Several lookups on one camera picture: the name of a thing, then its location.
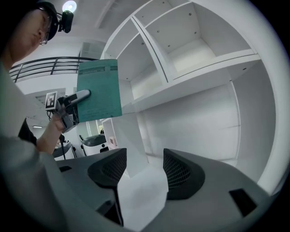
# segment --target black rectangular slot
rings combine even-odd
[[[243,189],[232,190],[229,193],[244,217],[257,207]]]
[[[60,170],[61,172],[65,172],[65,171],[68,171],[68,170],[70,170],[70,169],[72,169],[70,166],[63,166],[63,167],[60,167],[60,168],[59,168],[59,170]]]

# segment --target round light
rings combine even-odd
[[[77,9],[77,4],[75,1],[67,1],[65,4],[63,4],[63,11],[69,10],[71,12],[74,12]]]

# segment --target black cap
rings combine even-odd
[[[58,17],[56,9],[54,5],[50,2],[38,2],[36,4],[36,8],[45,10],[45,12],[47,12],[48,15],[52,17],[50,31],[48,35],[48,40],[51,40],[58,30]]]

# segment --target sleeve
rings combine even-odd
[[[36,146],[36,137],[33,135],[33,133],[30,131],[28,124],[26,122],[26,119],[24,123],[22,124],[22,127],[20,129],[20,132],[18,134],[18,137],[22,140],[28,141],[33,143]]]

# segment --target green book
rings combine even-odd
[[[80,63],[77,91],[84,89],[91,95],[77,104],[80,122],[122,115],[117,60]]]

